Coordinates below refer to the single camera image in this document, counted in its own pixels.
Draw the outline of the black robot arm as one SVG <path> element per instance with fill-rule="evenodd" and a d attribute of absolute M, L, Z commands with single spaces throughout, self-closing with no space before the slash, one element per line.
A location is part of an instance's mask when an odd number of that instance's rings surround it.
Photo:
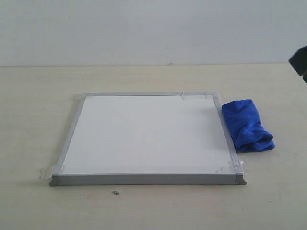
<path fill-rule="evenodd" d="M 288 60 L 295 72 L 307 83 L 307 46 L 298 49 Z"/>

